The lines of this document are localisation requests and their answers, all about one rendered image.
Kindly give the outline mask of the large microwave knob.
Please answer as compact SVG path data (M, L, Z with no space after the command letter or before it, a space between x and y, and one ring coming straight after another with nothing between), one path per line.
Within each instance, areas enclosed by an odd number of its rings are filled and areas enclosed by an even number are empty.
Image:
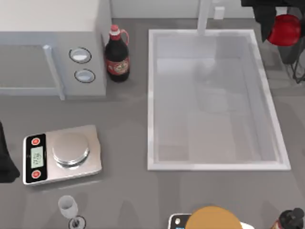
M69 57L76 63L84 64L91 60L92 55L87 49L78 47L69 51Z

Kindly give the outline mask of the clear wine glass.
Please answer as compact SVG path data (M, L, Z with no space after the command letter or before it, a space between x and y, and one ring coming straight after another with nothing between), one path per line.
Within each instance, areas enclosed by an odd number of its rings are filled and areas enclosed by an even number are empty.
M64 195L58 200L61 214L69 221L68 229L85 229L86 220L79 215L79 208L75 199L70 195Z

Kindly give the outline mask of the silver kitchen scale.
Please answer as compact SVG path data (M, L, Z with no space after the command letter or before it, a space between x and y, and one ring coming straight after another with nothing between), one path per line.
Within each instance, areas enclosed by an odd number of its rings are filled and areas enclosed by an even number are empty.
M23 139L22 181L42 185L91 176L102 170L95 125L28 135Z

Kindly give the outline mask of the pale microwave oven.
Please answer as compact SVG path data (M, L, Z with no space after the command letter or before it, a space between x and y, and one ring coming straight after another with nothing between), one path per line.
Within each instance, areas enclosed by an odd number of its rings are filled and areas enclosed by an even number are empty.
M0 0L0 95L58 96L44 45L60 74L65 98L103 97L107 76L103 51L112 23L109 0ZM84 64L69 51L91 53ZM74 73L89 69L92 83L80 83Z

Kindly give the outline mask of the red rounded object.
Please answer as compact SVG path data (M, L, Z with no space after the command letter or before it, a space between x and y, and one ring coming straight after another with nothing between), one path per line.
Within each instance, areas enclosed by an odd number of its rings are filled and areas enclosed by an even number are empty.
M275 17L267 40L276 46L291 46L301 37L301 21L294 15L282 14Z

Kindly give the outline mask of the dark bottle with black top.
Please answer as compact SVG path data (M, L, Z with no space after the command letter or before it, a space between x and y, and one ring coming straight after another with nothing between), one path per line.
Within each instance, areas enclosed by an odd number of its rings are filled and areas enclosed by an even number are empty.
M305 213L301 208L283 211L270 229L304 229Z

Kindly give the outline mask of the small white wall box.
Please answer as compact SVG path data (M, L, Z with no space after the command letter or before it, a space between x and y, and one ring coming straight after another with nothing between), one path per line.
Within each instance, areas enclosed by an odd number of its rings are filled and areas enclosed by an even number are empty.
M213 19L214 20L222 20L224 18L224 14L225 14L225 7L224 6L216 6L214 8Z

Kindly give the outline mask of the dark bottle with red cap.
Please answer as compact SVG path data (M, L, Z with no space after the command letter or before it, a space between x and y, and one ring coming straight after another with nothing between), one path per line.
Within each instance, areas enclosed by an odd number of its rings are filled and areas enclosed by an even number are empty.
M122 83L129 78L130 55L129 34L118 25L111 25L109 41L105 46L105 63L110 79Z

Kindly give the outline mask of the white and black scale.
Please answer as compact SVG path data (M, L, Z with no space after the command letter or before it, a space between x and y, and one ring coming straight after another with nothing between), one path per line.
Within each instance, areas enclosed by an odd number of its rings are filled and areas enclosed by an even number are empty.
M175 213L172 214L168 219L167 229L185 229L186 223L191 214L186 213ZM255 229L253 226L240 222L243 229Z

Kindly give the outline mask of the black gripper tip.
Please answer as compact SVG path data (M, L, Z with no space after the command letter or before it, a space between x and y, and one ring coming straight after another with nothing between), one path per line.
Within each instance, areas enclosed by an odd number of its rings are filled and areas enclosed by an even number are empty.
M0 121L0 184L13 183L20 177L6 144L2 122Z

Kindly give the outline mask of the tall white tap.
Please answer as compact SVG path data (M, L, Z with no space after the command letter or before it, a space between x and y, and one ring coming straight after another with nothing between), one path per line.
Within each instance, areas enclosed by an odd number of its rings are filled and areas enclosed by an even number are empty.
M205 34L211 4L212 4L212 0L200 0L198 21L197 21L197 32L199 35Z

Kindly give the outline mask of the white sink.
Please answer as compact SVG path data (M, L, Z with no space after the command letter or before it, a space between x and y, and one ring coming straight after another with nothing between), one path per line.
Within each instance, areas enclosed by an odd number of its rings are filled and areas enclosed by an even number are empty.
M291 169L253 30L149 30L147 168Z

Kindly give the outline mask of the round orange-brown bread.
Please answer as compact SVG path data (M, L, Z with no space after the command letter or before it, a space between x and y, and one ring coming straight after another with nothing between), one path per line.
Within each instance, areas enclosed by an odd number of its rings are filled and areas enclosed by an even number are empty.
M205 206L191 214L185 229L243 229L243 227L232 212L219 206Z

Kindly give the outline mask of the small microwave knob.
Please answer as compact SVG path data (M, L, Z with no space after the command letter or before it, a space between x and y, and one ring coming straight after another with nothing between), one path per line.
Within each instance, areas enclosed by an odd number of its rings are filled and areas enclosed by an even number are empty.
M74 78L80 83L92 83L95 80L95 74L89 69L81 69L74 73Z

